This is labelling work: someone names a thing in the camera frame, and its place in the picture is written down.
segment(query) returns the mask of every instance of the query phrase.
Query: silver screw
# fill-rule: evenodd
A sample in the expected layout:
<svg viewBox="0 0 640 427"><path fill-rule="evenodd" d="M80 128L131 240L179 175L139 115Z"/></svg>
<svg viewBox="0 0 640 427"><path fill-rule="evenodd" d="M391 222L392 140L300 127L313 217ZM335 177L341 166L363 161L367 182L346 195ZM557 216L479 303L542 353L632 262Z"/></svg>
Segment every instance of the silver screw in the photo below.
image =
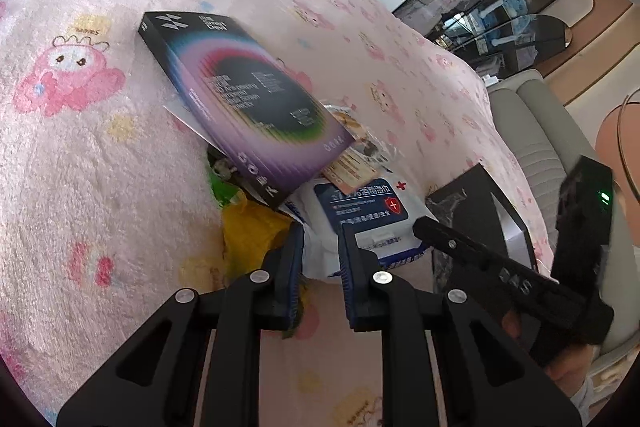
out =
<svg viewBox="0 0 640 427"><path fill-rule="evenodd" d="M175 300L180 302L180 304L187 304L187 302L193 301L195 296L196 294L193 292L193 290L190 290L189 288L182 288L181 290L178 290L176 292Z"/></svg>
<svg viewBox="0 0 640 427"><path fill-rule="evenodd" d="M449 293L447 293L447 297L449 297L451 302L455 302L456 304L462 304L466 301L466 293L462 290L450 290Z"/></svg>
<svg viewBox="0 0 640 427"><path fill-rule="evenodd" d="M389 284L393 278L394 276L389 272L375 272L373 274L373 280L378 284Z"/></svg>
<svg viewBox="0 0 640 427"><path fill-rule="evenodd" d="M256 270L255 272L251 273L251 275L249 276L249 279L259 284L262 282L267 282L269 280L269 277L270 277L269 272L265 270Z"/></svg>

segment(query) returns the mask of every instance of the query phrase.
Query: hand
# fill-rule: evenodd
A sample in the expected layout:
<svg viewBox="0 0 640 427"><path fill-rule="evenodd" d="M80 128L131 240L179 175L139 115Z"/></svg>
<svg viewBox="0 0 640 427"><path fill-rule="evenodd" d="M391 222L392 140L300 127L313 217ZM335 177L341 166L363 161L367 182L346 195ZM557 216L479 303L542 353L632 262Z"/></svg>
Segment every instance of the hand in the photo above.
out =
<svg viewBox="0 0 640 427"><path fill-rule="evenodd" d="M514 340L522 334L520 316L510 310L502 318L502 329ZM572 397L584 384L593 360L593 346L586 344L569 346L560 352L556 359L545 367L545 374L568 397Z"/></svg>

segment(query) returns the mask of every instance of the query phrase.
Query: gray cushion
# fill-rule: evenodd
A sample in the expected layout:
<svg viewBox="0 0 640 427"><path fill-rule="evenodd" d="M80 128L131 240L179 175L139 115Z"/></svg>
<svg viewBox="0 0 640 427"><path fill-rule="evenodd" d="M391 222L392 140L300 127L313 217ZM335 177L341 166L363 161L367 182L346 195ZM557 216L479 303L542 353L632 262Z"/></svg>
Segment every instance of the gray cushion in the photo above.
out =
<svg viewBox="0 0 640 427"><path fill-rule="evenodd" d="M533 77L527 80L526 75ZM537 71L524 72L502 82L490 93L498 133L516 155L541 207L550 241L555 232L557 194L565 172L580 155L596 153L574 119L549 91ZM550 201L552 195L556 201ZM602 299L613 307L615 318L602 345L607 353L623 344L637 330L640 320L640 282L626 219L615 203L610 252Z"/></svg>

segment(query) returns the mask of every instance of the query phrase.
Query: wet wipes package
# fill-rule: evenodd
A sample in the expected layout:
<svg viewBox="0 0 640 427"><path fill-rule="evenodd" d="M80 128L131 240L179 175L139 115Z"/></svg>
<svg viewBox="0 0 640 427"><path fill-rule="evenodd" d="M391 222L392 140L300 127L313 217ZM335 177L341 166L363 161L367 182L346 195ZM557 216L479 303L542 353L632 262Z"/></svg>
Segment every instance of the wet wipes package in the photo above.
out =
<svg viewBox="0 0 640 427"><path fill-rule="evenodd" d="M324 178L308 182L286 203L292 216L305 223L303 272L312 279L338 275L338 235L349 223L358 246L374 252L391 269L421 257L425 245L414 236L416 219L429 209L410 184L390 171L345 195Z"/></svg>
<svg viewBox="0 0 640 427"><path fill-rule="evenodd" d="M353 142L229 17L146 12L138 32L215 146L269 206Z"/></svg>

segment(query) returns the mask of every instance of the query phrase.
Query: box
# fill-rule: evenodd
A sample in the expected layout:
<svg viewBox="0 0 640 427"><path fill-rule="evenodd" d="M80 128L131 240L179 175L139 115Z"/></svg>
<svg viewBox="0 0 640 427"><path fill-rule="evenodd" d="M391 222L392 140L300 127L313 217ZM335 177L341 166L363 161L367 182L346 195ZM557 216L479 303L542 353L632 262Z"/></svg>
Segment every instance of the box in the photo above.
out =
<svg viewBox="0 0 640 427"><path fill-rule="evenodd" d="M353 142L234 20L146 12L138 32L215 146L269 206Z"/></svg>

